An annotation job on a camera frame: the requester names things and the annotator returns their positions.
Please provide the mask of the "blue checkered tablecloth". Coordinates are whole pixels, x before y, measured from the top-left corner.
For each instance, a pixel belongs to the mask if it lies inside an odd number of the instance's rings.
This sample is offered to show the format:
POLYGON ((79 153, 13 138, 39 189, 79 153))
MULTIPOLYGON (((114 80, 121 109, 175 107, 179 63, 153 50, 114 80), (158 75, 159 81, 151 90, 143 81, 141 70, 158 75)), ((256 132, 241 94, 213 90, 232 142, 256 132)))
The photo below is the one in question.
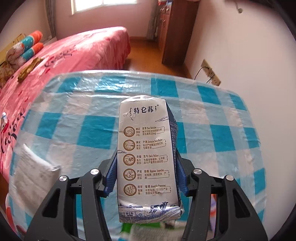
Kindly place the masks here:
POLYGON ((182 157, 209 175, 232 175, 263 219, 265 168, 260 140, 244 101, 234 92, 191 79, 128 71, 89 71, 52 78, 21 111, 23 122, 10 166, 9 224, 23 237, 34 202, 18 188, 19 148, 77 177, 108 158, 117 143, 120 102, 151 95, 167 101, 182 157))

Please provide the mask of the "white milk carton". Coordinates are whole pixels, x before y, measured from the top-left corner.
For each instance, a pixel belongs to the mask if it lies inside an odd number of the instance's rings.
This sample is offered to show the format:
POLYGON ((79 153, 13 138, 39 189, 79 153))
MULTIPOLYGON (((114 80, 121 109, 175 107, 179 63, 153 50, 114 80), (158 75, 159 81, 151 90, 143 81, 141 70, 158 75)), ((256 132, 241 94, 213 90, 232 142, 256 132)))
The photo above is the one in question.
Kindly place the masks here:
POLYGON ((164 99, 123 100, 117 142, 117 203, 122 223, 175 220, 184 209, 177 187, 178 125, 164 99))

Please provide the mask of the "wall power socket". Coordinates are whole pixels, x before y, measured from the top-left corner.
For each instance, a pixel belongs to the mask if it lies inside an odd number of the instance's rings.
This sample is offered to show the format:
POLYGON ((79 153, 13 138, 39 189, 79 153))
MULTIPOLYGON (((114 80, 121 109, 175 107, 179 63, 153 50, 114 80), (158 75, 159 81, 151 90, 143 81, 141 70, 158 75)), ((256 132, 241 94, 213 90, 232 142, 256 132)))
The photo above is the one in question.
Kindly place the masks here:
POLYGON ((220 86, 221 80, 219 79, 217 74, 213 71, 212 67, 208 64, 206 59, 202 61, 201 69, 205 72, 207 77, 209 77, 206 83, 209 83, 215 86, 220 86))

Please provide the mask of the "green white wipes pack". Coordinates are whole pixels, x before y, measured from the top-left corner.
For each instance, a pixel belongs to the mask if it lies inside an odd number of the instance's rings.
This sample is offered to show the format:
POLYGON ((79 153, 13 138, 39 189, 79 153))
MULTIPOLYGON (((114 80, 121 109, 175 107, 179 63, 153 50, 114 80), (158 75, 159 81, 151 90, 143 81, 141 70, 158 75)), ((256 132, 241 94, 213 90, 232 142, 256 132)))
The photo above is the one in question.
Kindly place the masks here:
POLYGON ((186 221, 170 220, 157 223, 123 223, 118 240, 181 240, 186 221))

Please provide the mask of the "brown wooden cabinet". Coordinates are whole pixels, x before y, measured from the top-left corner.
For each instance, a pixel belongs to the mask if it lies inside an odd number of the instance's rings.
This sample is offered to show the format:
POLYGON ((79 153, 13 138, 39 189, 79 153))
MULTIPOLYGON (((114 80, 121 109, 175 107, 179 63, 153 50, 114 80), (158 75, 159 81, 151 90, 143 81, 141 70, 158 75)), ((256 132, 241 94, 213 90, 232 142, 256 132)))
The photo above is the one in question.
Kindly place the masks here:
POLYGON ((181 66, 185 61, 199 1, 159 1, 158 44, 162 64, 181 66))

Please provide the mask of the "rolled colourful blanket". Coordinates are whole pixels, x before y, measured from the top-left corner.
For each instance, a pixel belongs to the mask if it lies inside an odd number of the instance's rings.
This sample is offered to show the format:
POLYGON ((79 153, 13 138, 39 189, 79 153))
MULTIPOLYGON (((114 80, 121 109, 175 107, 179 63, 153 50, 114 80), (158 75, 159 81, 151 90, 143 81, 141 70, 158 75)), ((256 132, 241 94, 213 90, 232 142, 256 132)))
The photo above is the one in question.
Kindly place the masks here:
POLYGON ((43 34, 36 30, 13 45, 6 54, 6 61, 16 71, 27 61, 43 49, 44 44, 40 42, 43 34))

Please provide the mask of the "small white blue carton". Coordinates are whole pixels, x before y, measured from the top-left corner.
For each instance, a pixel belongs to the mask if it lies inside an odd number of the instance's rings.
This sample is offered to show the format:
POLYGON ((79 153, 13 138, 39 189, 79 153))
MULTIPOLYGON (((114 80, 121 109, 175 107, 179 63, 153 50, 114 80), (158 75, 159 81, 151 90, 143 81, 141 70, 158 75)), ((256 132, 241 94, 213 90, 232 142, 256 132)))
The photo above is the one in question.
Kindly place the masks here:
POLYGON ((8 127, 9 127, 9 120, 7 118, 7 114, 3 112, 1 117, 1 134, 5 133, 8 127))

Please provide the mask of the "grey curtain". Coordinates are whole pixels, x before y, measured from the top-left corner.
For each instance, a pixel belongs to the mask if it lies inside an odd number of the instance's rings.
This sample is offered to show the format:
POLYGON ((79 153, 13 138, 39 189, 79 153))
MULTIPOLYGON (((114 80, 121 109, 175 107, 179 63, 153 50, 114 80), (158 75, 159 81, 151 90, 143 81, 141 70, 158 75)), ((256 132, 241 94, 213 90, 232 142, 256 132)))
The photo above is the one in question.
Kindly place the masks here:
POLYGON ((45 0, 45 10, 52 38, 56 37, 55 0, 45 0))

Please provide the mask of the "grey plastic mailer bag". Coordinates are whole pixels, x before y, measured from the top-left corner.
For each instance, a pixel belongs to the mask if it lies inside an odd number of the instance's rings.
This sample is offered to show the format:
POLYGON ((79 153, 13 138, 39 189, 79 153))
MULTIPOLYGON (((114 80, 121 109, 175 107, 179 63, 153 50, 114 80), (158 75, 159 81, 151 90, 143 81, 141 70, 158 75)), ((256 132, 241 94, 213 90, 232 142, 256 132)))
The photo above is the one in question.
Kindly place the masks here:
POLYGON ((10 196, 19 207, 33 216, 60 173, 60 165, 45 161, 23 144, 18 152, 10 196))

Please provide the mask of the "brown crumpled wrapper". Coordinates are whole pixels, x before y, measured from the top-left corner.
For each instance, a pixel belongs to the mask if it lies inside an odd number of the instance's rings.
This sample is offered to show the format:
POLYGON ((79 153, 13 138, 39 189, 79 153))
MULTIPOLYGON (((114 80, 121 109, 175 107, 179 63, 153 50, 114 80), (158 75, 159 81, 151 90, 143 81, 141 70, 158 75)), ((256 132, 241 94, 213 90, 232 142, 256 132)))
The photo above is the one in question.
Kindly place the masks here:
POLYGON ((43 60, 44 58, 37 57, 27 67, 23 68, 18 74, 18 83, 22 83, 43 60))

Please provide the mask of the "pink bed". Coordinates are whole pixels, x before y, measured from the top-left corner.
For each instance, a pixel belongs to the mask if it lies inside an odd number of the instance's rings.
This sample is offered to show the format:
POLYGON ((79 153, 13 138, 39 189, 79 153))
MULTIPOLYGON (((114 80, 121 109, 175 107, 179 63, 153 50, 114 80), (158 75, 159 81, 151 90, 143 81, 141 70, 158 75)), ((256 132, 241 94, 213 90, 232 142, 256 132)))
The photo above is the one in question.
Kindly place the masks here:
POLYGON ((78 33, 44 47, 37 55, 42 62, 18 82, 18 70, 1 90, 1 175, 10 177, 13 148, 27 109, 44 86, 62 73, 84 70, 120 70, 130 53, 130 36, 125 27, 110 27, 78 33))

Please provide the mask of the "window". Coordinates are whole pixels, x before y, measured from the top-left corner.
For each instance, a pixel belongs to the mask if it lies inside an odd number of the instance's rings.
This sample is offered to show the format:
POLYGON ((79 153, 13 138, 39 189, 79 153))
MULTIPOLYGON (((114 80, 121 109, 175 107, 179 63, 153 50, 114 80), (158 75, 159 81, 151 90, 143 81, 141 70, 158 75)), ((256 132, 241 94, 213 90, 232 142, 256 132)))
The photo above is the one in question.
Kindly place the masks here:
POLYGON ((137 4, 137 0, 72 0, 72 15, 103 6, 122 6, 137 4))

